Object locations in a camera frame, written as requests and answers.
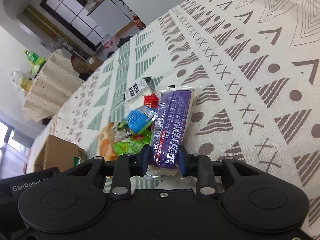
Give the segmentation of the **green snack packet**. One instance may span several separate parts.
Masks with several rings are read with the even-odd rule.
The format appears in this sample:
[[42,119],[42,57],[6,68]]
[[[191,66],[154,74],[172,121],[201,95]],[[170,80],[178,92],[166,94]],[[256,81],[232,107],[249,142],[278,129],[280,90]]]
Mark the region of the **green snack packet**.
[[151,131],[146,129],[137,134],[128,127],[124,127],[116,131],[115,141],[113,149],[117,156],[129,153],[138,154],[144,145],[151,144]]

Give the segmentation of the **orange bread snack packet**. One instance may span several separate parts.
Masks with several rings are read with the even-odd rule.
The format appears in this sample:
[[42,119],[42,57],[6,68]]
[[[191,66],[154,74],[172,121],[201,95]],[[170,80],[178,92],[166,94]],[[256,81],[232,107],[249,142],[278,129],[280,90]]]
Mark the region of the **orange bread snack packet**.
[[114,122],[111,122],[99,134],[99,155],[104,157],[105,161],[115,161],[118,157],[113,149],[116,143],[113,127]]

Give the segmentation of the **blue snack packet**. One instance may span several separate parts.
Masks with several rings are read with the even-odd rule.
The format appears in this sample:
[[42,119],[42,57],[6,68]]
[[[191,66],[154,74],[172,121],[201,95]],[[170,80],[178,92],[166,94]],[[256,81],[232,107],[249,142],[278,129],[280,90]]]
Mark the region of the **blue snack packet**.
[[155,120],[157,112],[148,106],[141,106],[129,112],[126,117],[128,127],[136,134],[142,133]]

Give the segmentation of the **purple snack packet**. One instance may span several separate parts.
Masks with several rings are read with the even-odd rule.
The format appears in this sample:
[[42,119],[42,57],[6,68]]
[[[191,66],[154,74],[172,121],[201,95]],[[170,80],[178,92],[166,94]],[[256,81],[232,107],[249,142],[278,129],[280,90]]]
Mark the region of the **purple snack packet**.
[[152,165],[176,168],[178,150],[189,126],[195,101],[195,89],[191,87],[168,87],[160,91],[152,127]]

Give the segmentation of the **red snack packet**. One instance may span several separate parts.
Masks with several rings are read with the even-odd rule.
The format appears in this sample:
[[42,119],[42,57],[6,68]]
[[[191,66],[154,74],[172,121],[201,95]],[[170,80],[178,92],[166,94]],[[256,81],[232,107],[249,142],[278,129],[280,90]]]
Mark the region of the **red snack packet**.
[[159,98],[155,93],[144,96],[144,106],[146,107],[157,109],[158,102]]

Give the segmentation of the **white rice cake packet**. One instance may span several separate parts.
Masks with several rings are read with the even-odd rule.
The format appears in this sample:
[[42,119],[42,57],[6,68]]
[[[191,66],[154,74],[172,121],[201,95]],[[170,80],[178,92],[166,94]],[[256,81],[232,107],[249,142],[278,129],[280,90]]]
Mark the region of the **white rice cake packet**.
[[124,92],[124,100],[128,111],[137,109],[144,105],[144,96],[155,93],[152,78],[144,77],[135,82]]

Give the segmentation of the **brown cardboard box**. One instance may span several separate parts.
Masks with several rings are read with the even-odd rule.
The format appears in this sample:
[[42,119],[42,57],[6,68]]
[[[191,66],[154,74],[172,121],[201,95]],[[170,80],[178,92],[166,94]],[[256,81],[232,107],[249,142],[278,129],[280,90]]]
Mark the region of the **brown cardboard box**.
[[57,167],[63,172],[74,166],[75,157],[79,157],[83,161],[87,160],[85,150],[78,145],[53,135],[48,135],[44,146],[35,158],[33,168],[37,172]]

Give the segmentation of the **clear yellow liquid bottle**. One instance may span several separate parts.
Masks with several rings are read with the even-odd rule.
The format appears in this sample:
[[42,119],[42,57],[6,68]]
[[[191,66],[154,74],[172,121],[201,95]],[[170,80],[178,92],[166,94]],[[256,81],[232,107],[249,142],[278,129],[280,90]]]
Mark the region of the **clear yellow liquid bottle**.
[[12,82],[19,87],[21,90],[23,90],[25,93],[28,93],[31,86],[33,85],[33,82],[29,77],[24,75],[20,71],[13,71],[10,74]]

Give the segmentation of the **dotted cream tablecloth table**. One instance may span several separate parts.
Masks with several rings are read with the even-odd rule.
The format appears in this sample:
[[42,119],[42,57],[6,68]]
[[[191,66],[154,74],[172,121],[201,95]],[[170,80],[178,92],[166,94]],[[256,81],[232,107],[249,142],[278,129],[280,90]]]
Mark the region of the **dotted cream tablecloth table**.
[[57,49],[48,57],[25,95],[22,107],[25,120],[38,122],[53,116],[83,83],[75,74],[71,60]]

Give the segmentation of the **pink white plastic bag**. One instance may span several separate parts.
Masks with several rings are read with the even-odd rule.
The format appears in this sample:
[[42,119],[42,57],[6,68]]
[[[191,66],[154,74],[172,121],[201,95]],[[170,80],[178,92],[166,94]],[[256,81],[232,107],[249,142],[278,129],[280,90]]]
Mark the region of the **pink white plastic bag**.
[[117,46],[118,43],[119,43],[119,38],[117,38],[115,35],[110,35],[110,34],[107,34],[101,42],[103,47],[106,49]]

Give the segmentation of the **patterned bed blanket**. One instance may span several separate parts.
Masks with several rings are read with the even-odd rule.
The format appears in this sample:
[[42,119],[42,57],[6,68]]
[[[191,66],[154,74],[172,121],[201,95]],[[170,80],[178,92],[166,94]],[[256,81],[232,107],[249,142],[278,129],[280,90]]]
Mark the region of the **patterned bed blanket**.
[[118,49],[53,117],[50,134],[104,155],[125,90],[195,89],[190,153],[233,157],[300,187],[319,239],[319,0],[185,0]]

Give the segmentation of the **green soda bottle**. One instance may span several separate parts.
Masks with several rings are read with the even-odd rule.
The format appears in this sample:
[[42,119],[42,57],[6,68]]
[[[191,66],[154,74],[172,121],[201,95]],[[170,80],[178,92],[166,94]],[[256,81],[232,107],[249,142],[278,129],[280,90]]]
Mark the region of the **green soda bottle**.
[[44,65],[44,63],[46,61],[45,58],[40,57],[39,55],[37,55],[33,51],[24,50],[24,54],[26,55],[28,61],[34,66],[35,65],[42,66],[42,65]]

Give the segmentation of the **red oil bottle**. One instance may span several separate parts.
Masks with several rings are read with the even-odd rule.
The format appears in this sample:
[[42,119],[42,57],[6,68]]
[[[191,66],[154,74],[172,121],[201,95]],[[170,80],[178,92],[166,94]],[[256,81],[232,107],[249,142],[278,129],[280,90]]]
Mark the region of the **red oil bottle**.
[[143,30],[146,28],[146,25],[143,23],[143,21],[137,16],[137,15],[133,15],[132,16],[133,22],[134,24],[140,29]]

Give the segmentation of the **white kitchen cabinet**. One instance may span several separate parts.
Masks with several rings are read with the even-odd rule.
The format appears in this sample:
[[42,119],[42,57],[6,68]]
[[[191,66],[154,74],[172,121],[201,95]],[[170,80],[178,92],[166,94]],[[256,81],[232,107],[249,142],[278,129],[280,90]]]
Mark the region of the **white kitchen cabinet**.
[[89,17],[97,24],[95,30],[102,36],[116,35],[133,21],[135,12],[123,0],[104,0]]

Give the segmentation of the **black framed sliding door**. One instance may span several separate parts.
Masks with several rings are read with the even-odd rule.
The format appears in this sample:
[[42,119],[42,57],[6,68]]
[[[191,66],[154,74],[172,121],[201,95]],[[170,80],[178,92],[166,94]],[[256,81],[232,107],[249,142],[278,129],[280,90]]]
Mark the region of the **black framed sliding door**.
[[92,51],[101,46],[105,30],[78,1],[42,0],[40,6]]

